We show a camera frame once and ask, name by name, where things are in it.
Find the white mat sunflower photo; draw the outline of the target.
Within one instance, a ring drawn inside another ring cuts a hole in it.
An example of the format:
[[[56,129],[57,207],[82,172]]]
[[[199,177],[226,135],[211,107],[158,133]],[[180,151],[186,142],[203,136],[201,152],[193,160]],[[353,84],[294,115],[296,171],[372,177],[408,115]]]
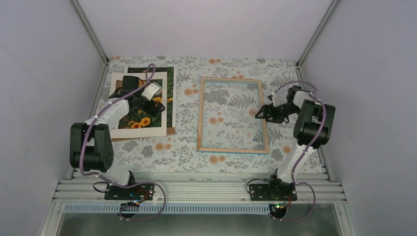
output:
[[[132,74],[123,74],[114,72],[112,74],[111,80],[111,91],[116,89],[116,85],[119,81],[122,81],[124,75],[131,75],[136,76],[139,78],[144,78],[145,73],[132,73]],[[157,81],[161,81],[162,87],[162,105],[167,106],[167,72],[156,72],[156,74],[151,79],[151,82],[156,83]],[[162,124],[158,127],[145,127],[145,128],[138,128],[138,129],[121,129],[121,128],[114,128],[111,131],[112,140],[116,139],[134,139],[134,138],[144,138],[144,137],[155,137],[155,136],[166,136],[167,134],[167,109],[165,109],[161,115],[161,122]]]

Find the sunflower photo print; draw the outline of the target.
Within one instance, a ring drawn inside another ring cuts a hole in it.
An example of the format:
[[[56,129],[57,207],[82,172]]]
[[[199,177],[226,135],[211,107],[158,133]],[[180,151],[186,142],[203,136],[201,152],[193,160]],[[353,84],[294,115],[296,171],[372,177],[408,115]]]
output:
[[[167,127],[175,128],[176,124],[176,82],[177,82],[177,70],[175,67],[157,67],[155,72],[167,73]]]

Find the teal and wood picture frame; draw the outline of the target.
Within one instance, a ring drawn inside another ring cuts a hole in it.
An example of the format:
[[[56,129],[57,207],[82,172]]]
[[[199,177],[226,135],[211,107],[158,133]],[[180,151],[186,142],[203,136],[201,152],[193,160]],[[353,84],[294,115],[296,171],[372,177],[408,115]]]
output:
[[[269,153],[261,80],[203,77],[200,92],[198,152]]]

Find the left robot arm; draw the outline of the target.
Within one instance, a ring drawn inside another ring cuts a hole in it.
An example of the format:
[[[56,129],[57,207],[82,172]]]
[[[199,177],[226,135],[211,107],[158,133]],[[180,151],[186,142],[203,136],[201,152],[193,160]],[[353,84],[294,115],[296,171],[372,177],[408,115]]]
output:
[[[70,165],[85,177],[96,176],[118,187],[117,192],[124,199],[133,198],[137,192],[134,175],[114,163],[111,130],[118,127],[124,116],[141,108],[161,114],[165,106],[153,98],[162,90],[161,85],[150,79],[124,75],[121,86],[114,89],[98,114],[70,127]]]

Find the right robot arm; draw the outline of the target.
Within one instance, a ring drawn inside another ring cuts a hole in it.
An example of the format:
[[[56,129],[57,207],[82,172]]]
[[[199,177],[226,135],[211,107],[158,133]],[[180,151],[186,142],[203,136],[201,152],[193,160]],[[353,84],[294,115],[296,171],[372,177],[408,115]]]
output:
[[[286,103],[278,105],[274,95],[270,95],[270,104],[263,105],[255,115],[271,123],[288,123],[289,117],[296,114],[293,129],[295,142],[290,154],[282,165],[269,177],[266,184],[254,185],[261,188],[253,190],[252,198],[262,200],[296,200],[296,178],[307,158],[319,147],[327,144],[332,130],[335,107],[323,103],[312,92],[299,86],[288,89]]]

